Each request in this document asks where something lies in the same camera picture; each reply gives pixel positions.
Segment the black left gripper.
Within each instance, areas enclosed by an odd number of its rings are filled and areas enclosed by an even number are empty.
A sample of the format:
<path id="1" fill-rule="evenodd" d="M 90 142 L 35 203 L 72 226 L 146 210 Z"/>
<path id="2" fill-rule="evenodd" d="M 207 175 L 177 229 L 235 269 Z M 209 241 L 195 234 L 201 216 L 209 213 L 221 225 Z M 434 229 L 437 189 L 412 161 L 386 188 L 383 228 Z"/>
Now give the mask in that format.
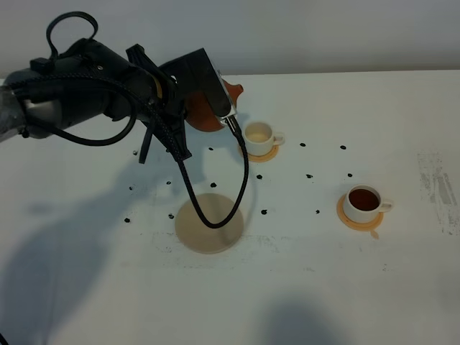
<path id="1" fill-rule="evenodd" d="M 57 72 L 82 83 L 85 91 L 101 88 L 109 94 L 104 114 L 114 121 L 135 114 L 146 126 L 161 133 L 161 143 L 176 162 L 191 157 L 185 135 L 185 102 L 174 77 L 162 72 L 143 46 L 126 49 L 127 58 L 94 39 L 82 38 L 57 55 Z"/>

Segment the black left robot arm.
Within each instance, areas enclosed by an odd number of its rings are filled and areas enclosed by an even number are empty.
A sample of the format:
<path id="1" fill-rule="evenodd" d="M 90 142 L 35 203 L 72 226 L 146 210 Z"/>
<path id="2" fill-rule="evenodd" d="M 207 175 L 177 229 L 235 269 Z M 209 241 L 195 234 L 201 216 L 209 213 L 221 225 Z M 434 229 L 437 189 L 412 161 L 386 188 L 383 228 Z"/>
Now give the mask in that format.
<path id="1" fill-rule="evenodd" d="M 1 87 L 1 135 L 44 139 L 55 135 L 88 147 L 120 142 L 140 121 L 146 133 L 144 163 L 156 137 L 177 162 L 191 156 L 185 138 L 187 81 L 173 64 L 157 66 L 141 45 L 122 57 L 94 39 L 81 39 L 61 54 L 39 57 L 11 73 Z M 98 115 L 127 125 L 108 139 L 86 139 L 67 130 Z"/>

